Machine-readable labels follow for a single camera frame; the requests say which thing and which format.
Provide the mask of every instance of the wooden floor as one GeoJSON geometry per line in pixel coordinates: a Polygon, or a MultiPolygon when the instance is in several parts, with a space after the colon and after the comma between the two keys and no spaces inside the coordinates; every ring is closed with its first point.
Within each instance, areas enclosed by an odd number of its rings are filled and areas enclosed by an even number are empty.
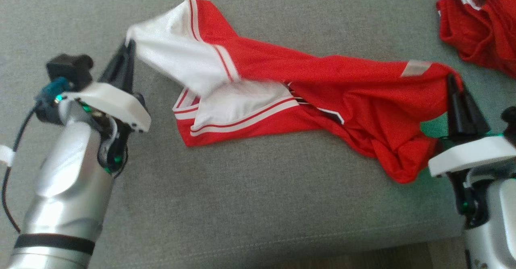
{"type": "Polygon", "coordinates": [[[466,269],[461,238],[334,258],[301,260],[269,269],[466,269]]]}

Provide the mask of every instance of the black cable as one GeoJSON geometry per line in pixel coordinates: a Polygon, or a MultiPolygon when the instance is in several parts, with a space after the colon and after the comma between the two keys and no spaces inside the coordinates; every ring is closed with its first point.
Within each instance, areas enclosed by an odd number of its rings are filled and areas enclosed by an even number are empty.
{"type": "Polygon", "coordinates": [[[125,145],[125,159],[124,159],[124,163],[122,164],[122,166],[120,167],[118,172],[114,175],[114,179],[116,179],[117,177],[119,177],[122,174],[122,171],[124,171],[124,168],[125,168],[125,165],[127,164],[127,160],[128,159],[129,159],[129,147],[127,147],[127,145],[125,145]]]}
{"type": "MultiPolygon", "coordinates": [[[[27,124],[29,120],[32,118],[32,116],[35,113],[35,110],[39,107],[40,102],[37,102],[34,107],[29,111],[25,119],[23,120],[22,125],[20,126],[20,129],[18,130],[18,135],[16,135],[15,138],[15,144],[12,146],[13,152],[16,153],[18,151],[18,146],[20,145],[20,141],[22,140],[22,135],[25,131],[25,128],[27,127],[27,124]]],[[[7,218],[11,222],[11,225],[15,228],[15,230],[20,233],[20,227],[18,227],[18,224],[16,224],[15,219],[12,217],[11,212],[9,211],[9,208],[7,207],[7,198],[6,198],[6,192],[7,192],[7,181],[9,180],[9,176],[11,175],[11,167],[8,166],[5,170],[4,175],[4,183],[2,185],[2,208],[4,209],[5,214],[7,215],[7,218]]]]}

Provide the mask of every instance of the seam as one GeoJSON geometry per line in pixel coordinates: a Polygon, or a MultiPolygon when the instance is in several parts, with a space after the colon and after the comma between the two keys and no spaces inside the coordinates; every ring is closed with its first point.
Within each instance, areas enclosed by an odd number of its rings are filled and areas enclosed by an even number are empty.
{"type": "Polygon", "coordinates": [[[362,232],[369,232],[374,230],[386,230],[386,229],[393,229],[393,228],[401,228],[401,227],[410,227],[410,226],[417,226],[417,225],[427,225],[436,223],[435,220],[433,221],[420,221],[416,223],[404,223],[401,225],[389,225],[387,227],[374,227],[374,228],[366,228],[366,229],[360,229],[360,230],[353,230],[353,231],[347,231],[347,232],[335,232],[335,233],[329,233],[329,234],[319,234],[319,235],[313,235],[313,236],[302,236],[302,237],[296,237],[296,238],[284,238],[276,241],[268,241],[268,242],[257,242],[253,244],[247,244],[247,245],[240,245],[240,246],[234,246],[229,248],[223,248],[223,249],[217,249],[212,251],[204,251],[204,252],[198,252],[198,253],[192,253],[192,254],[186,254],[186,255],[179,255],[179,256],[172,256],[168,258],[162,258],[161,260],[156,261],[148,261],[148,262],[134,262],[134,263],[128,263],[128,264],[122,264],[122,265],[115,265],[108,267],[109,269],[116,269],[121,267],[147,267],[149,265],[158,265],[158,264],[165,264],[170,262],[184,262],[184,261],[196,261],[196,260],[202,260],[206,258],[211,258],[214,256],[224,256],[229,254],[234,254],[237,251],[251,251],[251,250],[260,250],[263,247],[270,246],[270,245],[283,245],[283,244],[298,244],[303,242],[314,242],[322,239],[332,239],[332,238],[339,238],[341,236],[348,236],[352,234],[359,234],[362,232]]]}

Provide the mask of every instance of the folded red cloth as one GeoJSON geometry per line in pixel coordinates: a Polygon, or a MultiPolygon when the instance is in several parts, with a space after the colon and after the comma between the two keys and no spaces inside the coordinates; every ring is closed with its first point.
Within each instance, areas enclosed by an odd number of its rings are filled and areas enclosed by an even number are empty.
{"type": "Polygon", "coordinates": [[[439,0],[441,40],[462,60],[516,78],[514,0],[439,0]]]}

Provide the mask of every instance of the red stripe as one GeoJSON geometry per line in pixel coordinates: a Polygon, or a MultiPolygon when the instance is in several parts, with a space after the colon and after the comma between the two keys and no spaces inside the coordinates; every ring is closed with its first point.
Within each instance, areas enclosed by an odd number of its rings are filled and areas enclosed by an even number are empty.
{"type": "Polygon", "coordinates": [[[197,36],[195,36],[195,32],[194,32],[194,7],[192,5],[192,0],[188,0],[188,2],[190,3],[190,28],[192,29],[192,34],[193,34],[193,37],[195,38],[195,40],[199,41],[199,39],[197,38],[197,36]]]}
{"type": "Polygon", "coordinates": [[[213,46],[215,48],[215,50],[217,51],[217,54],[219,54],[219,57],[221,58],[221,61],[223,62],[223,65],[224,65],[224,69],[226,71],[226,74],[227,74],[227,78],[229,78],[230,81],[233,81],[233,78],[231,77],[231,75],[229,74],[229,70],[227,69],[227,66],[225,65],[225,61],[223,59],[223,55],[221,54],[221,52],[218,50],[217,46],[213,46]]]}
{"type": "Polygon", "coordinates": [[[189,110],[185,110],[185,111],[176,111],[174,113],[188,113],[188,112],[191,112],[191,111],[195,111],[197,109],[199,109],[199,108],[193,108],[193,109],[189,109],[189,110]]]}
{"type": "Polygon", "coordinates": [[[179,104],[177,104],[177,106],[175,106],[175,108],[179,108],[179,106],[181,106],[181,104],[183,103],[183,100],[185,100],[185,98],[186,98],[186,94],[188,94],[188,90],[185,91],[185,93],[183,94],[183,97],[179,101],[179,104]]]}
{"type": "Polygon", "coordinates": [[[284,102],[288,102],[288,101],[290,101],[290,100],[295,101],[293,98],[287,98],[287,99],[285,99],[285,100],[282,100],[281,102],[277,102],[276,104],[274,104],[274,105],[272,105],[272,106],[268,107],[267,109],[265,109],[265,110],[261,111],[260,113],[254,114],[253,116],[250,116],[249,118],[246,118],[246,119],[243,119],[243,120],[241,120],[241,121],[238,121],[238,122],[236,122],[236,123],[234,123],[234,124],[229,124],[229,125],[212,125],[212,124],[210,124],[210,125],[202,126],[200,129],[197,129],[197,130],[191,130],[191,131],[192,131],[192,132],[201,131],[202,129],[204,129],[204,128],[206,128],[206,127],[219,127],[219,128],[226,128],[226,127],[236,126],[236,125],[238,125],[238,124],[242,124],[242,123],[243,123],[243,122],[245,122],[245,121],[251,120],[252,118],[254,118],[254,117],[256,117],[256,116],[258,116],[258,115],[260,115],[260,114],[262,114],[262,113],[265,113],[266,111],[268,111],[268,110],[272,109],[273,107],[276,107],[276,106],[278,106],[278,105],[281,105],[282,103],[284,103],[284,102]]]}

